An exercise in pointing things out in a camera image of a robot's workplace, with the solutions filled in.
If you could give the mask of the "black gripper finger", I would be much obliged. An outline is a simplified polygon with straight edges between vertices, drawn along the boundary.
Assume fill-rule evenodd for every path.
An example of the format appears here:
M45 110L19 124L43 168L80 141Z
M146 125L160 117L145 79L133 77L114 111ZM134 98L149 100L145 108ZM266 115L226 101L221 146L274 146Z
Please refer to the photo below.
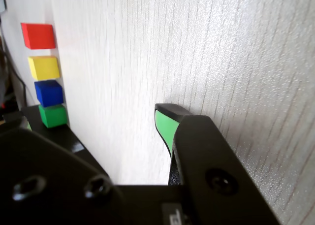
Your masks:
M156 129L169 151L199 225L276 225L278 219L210 117L157 103Z
M3 225L124 225L111 180L73 153L25 128L0 127Z

